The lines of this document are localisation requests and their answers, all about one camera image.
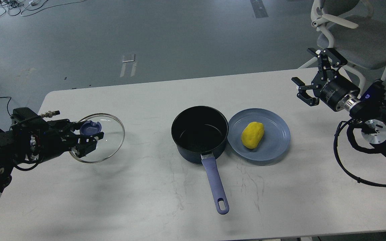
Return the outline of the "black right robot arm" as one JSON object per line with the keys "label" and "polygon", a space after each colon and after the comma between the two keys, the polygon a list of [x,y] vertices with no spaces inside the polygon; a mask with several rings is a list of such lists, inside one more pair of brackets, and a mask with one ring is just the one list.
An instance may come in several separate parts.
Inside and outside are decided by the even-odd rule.
{"label": "black right robot arm", "polygon": [[386,157],[386,99],[383,81],[377,79],[360,95],[360,87],[339,73],[347,60],[334,48],[307,50],[317,59],[318,70],[310,85],[300,78],[292,81],[298,87],[297,97],[309,106],[325,103],[332,111],[346,110],[348,121],[341,121],[334,134],[333,152],[340,168],[358,183],[369,186],[386,187],[386,184],[362,179],[348,171],[338,153],[338,139],[346,130],[348,142],[362,153],[382,154]]}

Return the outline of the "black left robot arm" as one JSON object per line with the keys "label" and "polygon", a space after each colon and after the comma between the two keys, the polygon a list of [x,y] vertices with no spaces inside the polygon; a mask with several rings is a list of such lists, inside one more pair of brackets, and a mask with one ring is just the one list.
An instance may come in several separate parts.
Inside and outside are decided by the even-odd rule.
{"label": "black left robot arm", "polygon": [[0,192],[11,183],[14,168],[29,171],[65,152],[73,151],[81,158],[95,151],[104,137],[102,128],[86,130],[88,121],[45,120],[59,114],[37,114],[30,108],[13,110],[11,130],[0,131]]}

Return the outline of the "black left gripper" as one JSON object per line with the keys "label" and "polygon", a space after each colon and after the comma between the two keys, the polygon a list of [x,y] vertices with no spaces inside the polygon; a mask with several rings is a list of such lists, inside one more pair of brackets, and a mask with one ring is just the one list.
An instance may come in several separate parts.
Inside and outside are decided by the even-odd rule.
{"label": "black left gripper", "polygon": [[29,161],[43,163],[72,150],[82,158],[95,151],[104,137],[100,122],[70,122],[69,119],[32,122]]}

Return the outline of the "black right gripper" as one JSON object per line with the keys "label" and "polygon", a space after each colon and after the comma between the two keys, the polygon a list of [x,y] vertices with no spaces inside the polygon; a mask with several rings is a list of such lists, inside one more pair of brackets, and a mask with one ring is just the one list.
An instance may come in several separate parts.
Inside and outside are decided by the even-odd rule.
{"label": "black right gripper", "polygon": [[[341,111],[344,104],[340,101],[346,95],[357,97],[360,94],[358,86],[339,74],[340,68],[348,64],[347,59],[335,48],[308,48],[307,52],[317,59],[318,73],[311,85],[305,85],[298,77],[291,78],[297,85],[297,97],[309,106],[317,106],[321,100],[332,111]],[[310,96],[307,90],[313,90],[315,97]]]}

